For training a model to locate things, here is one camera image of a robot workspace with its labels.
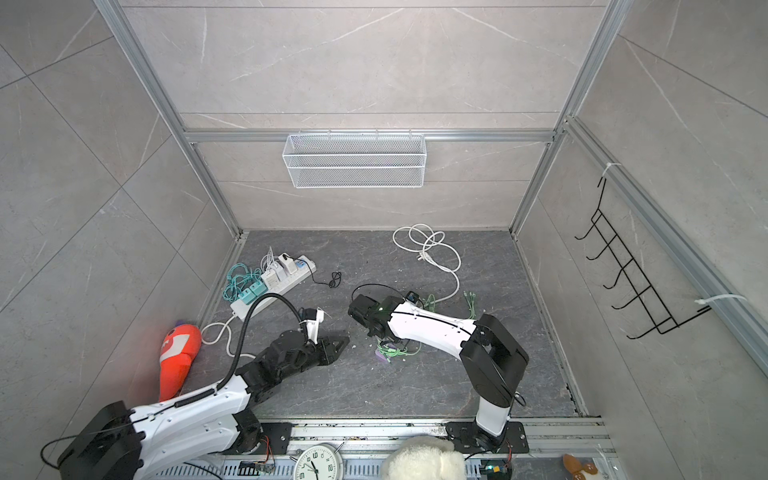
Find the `brown plush toy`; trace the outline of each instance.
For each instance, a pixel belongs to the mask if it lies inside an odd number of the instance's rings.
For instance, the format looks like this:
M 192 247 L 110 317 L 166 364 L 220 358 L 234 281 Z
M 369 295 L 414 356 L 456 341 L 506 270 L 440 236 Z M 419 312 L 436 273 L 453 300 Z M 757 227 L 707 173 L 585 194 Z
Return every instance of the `brown plush toy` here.
M 584 463 L 578 461 L 573 455 L 563 455 L 563 465 L 573 475 L 573 480 L 589 480 L 590 478 L 600 478 L 598 467 L 594 463 Z

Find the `red plush toy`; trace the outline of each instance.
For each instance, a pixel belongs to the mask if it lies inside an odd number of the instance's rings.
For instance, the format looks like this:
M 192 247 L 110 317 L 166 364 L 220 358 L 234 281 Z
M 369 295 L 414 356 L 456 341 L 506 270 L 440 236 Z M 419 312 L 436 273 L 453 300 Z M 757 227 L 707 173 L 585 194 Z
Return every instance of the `red plush toy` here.
M 160 402 L 172 399 L 181 390 L 202 342 L 195 325 L 179 325 L 165 336 L 160 350 Z

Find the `zip tie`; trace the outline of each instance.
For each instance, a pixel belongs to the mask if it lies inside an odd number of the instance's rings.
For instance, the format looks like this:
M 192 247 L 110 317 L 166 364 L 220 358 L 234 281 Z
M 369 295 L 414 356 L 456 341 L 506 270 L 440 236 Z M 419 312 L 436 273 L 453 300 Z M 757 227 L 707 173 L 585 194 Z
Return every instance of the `zip tie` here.
M 715 296 L 711 296 L 710 298 L 702 298 L 702 299 L 694 300 L 694 302 L 698 303 L 699 305 L 706 305 L 709 302 L 720 300 L 721 298 L 737 298 L 739 300 L 748 301 L 746 300 L 745 296 L 736 295 L 734 293 L 724 293 L 723 295 L 715 295 Z
M 605 177 L 605 174 L 608 172 L 608 169 L 613 167 L 614 165 L 621 165 L 621 164 L 612 164 L 611 162 L 608 162 L 605 164 L 605 170 L 603 170 L 603 174 L 601 177 Z

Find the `black hook rack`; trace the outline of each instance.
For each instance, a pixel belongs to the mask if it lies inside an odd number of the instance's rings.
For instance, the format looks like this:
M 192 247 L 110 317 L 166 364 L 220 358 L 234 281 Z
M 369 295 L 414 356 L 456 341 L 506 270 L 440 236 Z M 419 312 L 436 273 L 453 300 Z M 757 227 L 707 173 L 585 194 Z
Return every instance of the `black hook rack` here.
M 627 306 L 629 306 L 635 300 L 639 300 L 641 305 L 643 306 L 643 309 L 645 310 L 645 313 L 647 313 L 648 318 L 650 318 L 650 321 L 654 324 L 654 326 L 652 326 L 650 329 L 646 330 L 645 332 L 641 333 L 640 335 L 638 335 L 638 336 L 629 336 L 629 335 L 627 335 L 627 338 L 628 339 L 632 339 L 632 340 L 636 340 L 636 339 L 639 339 L 639 338 L 641 338 L 643 336 L 646 336 L 648 333 L 651 333 L 654 330 L 659 332 L 659 334 L 664 335 L 665 333 L 669 333 L 671 330 L 674 330 L 676 328 L 680 328 L 681 326 L 685 325 L 686 323 L 690 322 L 691 320 L 695 319 L 696 317 L 701 316 L 701 315 L 709 312 L 710 310 L 712 310 L 712 308 L 710 306 L 704 306 L 704 307 L 698 309 L 696 311 L 696 314 L 694 314 L 691 318 L 683 320 L 682 322 L 680 322 L 680 321 L 678 321 L 677 319 L 674 318 L 674 315 L 672 315 L 670 310 L 667 308 L 667 304 L 664 303 L 664 300 L 662 300 L 661 295 L 659 295 L 659 293 L 656 291 L 656 287 L 650 282 L 650 279 L 648 278 L 648 275 L 646 275 L 645 272 L 643 271 L 643 267 L 637 262 L 637 260 L 635 259 L 634 255 L 632 254 L 632 252 L 627 248 L 627 244 L 624 243 L 624 241 L 621 239 L 621 237 L 619 237 L 618 232 L 614 229 L 614 226 L 611 224 L 609 219 L 605 216 L 605 214 L 601 210 L 601 205 L 603 203 L 603 194 L 605 193 L 605 178 L 604 177 L 602 177 L 600 179 L 600 181 L 598 182 L 598 188 L 601 188 L 601 187 L 602 187 L 602 190 L 600 191 L 600 200 L 598 200 L 598 208 L 595 209 L 594 213 L 592 214 L 592 217 L 590 217 L 590 222 L 592 223 L 591 227 L 589 227 L 589 230 L 587 230 L 587 233 L 585 233 L 584 236 L 582 236 L 582 237 L 574 237 L 574 238 L 576 240 L 583 240 L 583 239 L 587 238 L 587 235 L 589 235 L 589 233 L 592 230 L 595 230 L 595 231 L 598 232 L 598 234 L 600 235 L 600 238 L 602 238 L 603 241 L 605 242 L 605 247 L 603 247 L 603 250 L 600 250 L 600 253 L 598 253 L 597 256 L 595 256 L 595 257 L 587 256 L 587 260 L 597 260 L 607 250 L 607 251 L 611 252 L 611 255 L 613 256 L 613 258 L 616 260 L 616 263 L 618 263 L 618 265 L 620 267 L 619 273 L 616 275 L 616 280 L 614 280 L 613 284 L 611 286 L 603 285 L 603 287 L 606 290 L 610 290 L 610 289 L 614 288 L 618 284 L 619 279 L 621 278 L 621 275 L 624 274 L 624 276 L 627 278 L 627 281 L 629 282 L 630 286 L 632 287 L 632 290 L 634 291 L 634 296 L 628 302 L 626 302 L 624 305 L 622 305 L 622 306 L 613 306 L 613 305 L 611 305 L 611 308 L 613 308 L 614 310 L 621 310 L 621 309 L 626 308 Z M 608 235 L 603 235 L 603 232 L 600 230 L 600 227 L 598 227 L 598 221 L 600 219 L 605 220 L 605 223 L 611 228 L 611 233 L 609 233 Z M 621 246 L 623 246 L 624 249 L 629 254 L 630 259 L 626 263 L 622 263 L 619 260 L 618 255 L 616 254 L 616 252 L 614 252 L 614 248 L 611 246 L 611 244 L 614 241 L 616 241 L 616 240 L 621 243 Z M 648 284 L 648 286 L 646 286 L 645 288 L 643 288 L 642 290 L 639 290 L 639 291 L 637 290 L 637 287 L 635 286 L 635 282 L 632 281 L 632 279 L 630 278 L 629 274 L 627 273 L 627 267 L 629 267 L 632 263 L 634 263 L 634 265 L 640 271 L 640 273 L 643 275 L 643 278 L 645 279 L 645 281 Z M 642 295 L 644 293 L 646 293 L 647 291 L 649 291 L 649 290 L 656 296 L 656 298 L 658 298 L 659 303 L 664 307 L 664 311 L 666 312 L 666 318 L 661 320 L 659 323 L 656 322 L 653 314 L 651 314 L 650 310 L 648 309 L 648 305 L 646 305 L 646 302 L 645 302 L 645 300 L 643 300 L 643 297 L 642 297 Z

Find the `white clock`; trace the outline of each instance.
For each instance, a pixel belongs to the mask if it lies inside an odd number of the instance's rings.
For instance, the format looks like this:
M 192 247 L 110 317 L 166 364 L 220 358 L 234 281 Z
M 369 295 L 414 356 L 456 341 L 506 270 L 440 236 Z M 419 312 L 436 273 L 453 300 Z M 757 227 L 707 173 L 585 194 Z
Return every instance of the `white clock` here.
M 326 443 L 305 450 L 293 468 L 293 480 L 342 480 L 343 475 L 341 455 Z

